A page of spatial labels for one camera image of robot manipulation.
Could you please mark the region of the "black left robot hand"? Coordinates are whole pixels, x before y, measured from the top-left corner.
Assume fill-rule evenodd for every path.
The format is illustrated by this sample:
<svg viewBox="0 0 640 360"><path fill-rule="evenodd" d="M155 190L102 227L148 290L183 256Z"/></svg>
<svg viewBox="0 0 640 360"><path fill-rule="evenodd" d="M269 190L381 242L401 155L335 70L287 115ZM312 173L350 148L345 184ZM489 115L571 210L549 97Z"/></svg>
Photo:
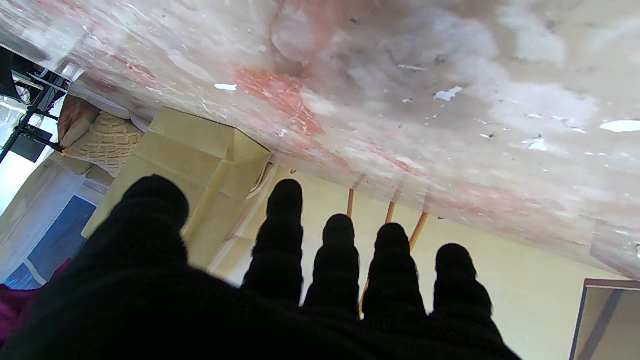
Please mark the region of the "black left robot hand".
<svg viewBox="0 0 640 360"><path fill-rule="evenodd" d="M303 191L270 194L242 285L188 262L180 189L143 177L1 348L3 360L516 360L493 322L469 251L442 246L427 312L404 228L380 228L359 298L352 219L323 229L302 299Z"/></svg>

